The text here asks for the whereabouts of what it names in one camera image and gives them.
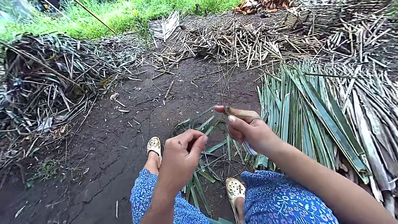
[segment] dirt ground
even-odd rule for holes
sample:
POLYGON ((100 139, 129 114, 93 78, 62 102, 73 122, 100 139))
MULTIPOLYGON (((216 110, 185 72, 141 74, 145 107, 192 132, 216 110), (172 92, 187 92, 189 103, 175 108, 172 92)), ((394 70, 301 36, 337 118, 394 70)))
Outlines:
MULTIPOLYGON (((108 93, 95 103, 81 130, 75 135, 69 147, 70 153, 74 154, 70 159, 80 171, 89 168, 81 180, 71 184, 62 179, 61 174, 57 179, 37 182, 26 189, 20 176, 7 178, 0 192, 2 224, 130 223, 131 189, 146 162, 146 143, 152 136, 159 136, 164 143, 178 122, 214 105, 229 104, 235 96, 238 96, 233 104, 235 107, 259 112, 254 82, 260 74, 259 70, 235 70, 229 80, 229 91, 227 88, 221 96, 225 80, 220 79, 218 65, 200 61, 200 58, 183 61, 178 69, 172 69, 176 75, 164 74, 153 82, 150 79, 153 68, 140 68, 141 71, 147 69, 151 70, 139 75, 142 82, 127 80, 116 89, 120 94, 118 100, 125 108, 111 102, 109 96, 113 92, 108 93), (172 97, 164 99, 163 95, 159 95, 167 91, 171 81, 174 81, 169 93, 172 97), (130 112, 122 114, 116 110, 119 107, 130 112), (116 201, 119 202, 118 219, 115 217, 116 201)), ((211 114, 204 116, 202 121, 209 116, 211 114)), ((213 133, 209 136, 208 147, 226 136, 222 127, 213 133)), ((231 164, 231 167, 225 168, 229 175, 224 173, 224 176, 235 176, 246 170, 238 155, 232 158, 231 164)), ((219 181, 209 184, 206 179, 200 178, 213 218, 234 221, 223 184, 219 181)))

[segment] blue floral dress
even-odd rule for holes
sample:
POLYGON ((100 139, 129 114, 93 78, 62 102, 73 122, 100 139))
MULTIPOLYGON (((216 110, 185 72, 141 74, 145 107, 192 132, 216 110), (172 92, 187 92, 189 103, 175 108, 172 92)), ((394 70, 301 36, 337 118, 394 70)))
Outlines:
MULTIPOLYGON (((143 218, 157 179, 157 175, 143 169, 135 180, 130 197, 133 223, 143 218)), ((269 171, 243 172, 242 179, 246 183, 247 224, 338 224, 320 198, 285 175, 269 171)), ((209 220, 178 193, 173 223, 208 224, 209 220)))

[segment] hand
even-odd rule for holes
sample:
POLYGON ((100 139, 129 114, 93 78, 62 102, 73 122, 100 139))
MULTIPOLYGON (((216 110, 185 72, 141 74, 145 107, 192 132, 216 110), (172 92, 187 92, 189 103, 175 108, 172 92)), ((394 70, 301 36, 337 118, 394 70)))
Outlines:
POLYGON ((191 179, 207 139, 204 133, 193 129, 167 139, 157 185, 175 197, 191 179))
MULTIPOLYGON (((223 106, 214 106, 219 113, 225 113, 223 106)), ((259 115, 252 110, 239 110, 229 108, 228 128, 231 137, 240 143, 247 140, 251 147, 258 153, 267 155, 283 142, 272 132, 259 115)))

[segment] person's left hand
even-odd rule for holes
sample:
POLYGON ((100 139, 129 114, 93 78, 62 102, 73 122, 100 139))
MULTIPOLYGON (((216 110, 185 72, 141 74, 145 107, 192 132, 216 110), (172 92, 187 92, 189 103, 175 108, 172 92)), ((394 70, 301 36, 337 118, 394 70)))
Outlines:
POLYGON ((157 185, 167 193, 177 195, 198 166, 207 139, 205 134, 193 129, 167 139, 157 185))

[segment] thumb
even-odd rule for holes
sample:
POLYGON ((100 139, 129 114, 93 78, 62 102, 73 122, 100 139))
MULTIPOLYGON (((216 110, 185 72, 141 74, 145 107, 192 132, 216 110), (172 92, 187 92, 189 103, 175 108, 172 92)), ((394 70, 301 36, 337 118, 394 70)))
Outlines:
POLYGON ((250 126, 250 124, 234 115, 228 116, 228 122, 235 130, 242 132, 244 135, 249 134, 252 130, 252 126, 250 126))
POLYGON ((191 151, 189 152, 188 158, 198 162, 199 156, 202 151, 205 150, 206 142, 209 138, 207 136, 199 137, 192 145, 191 151))

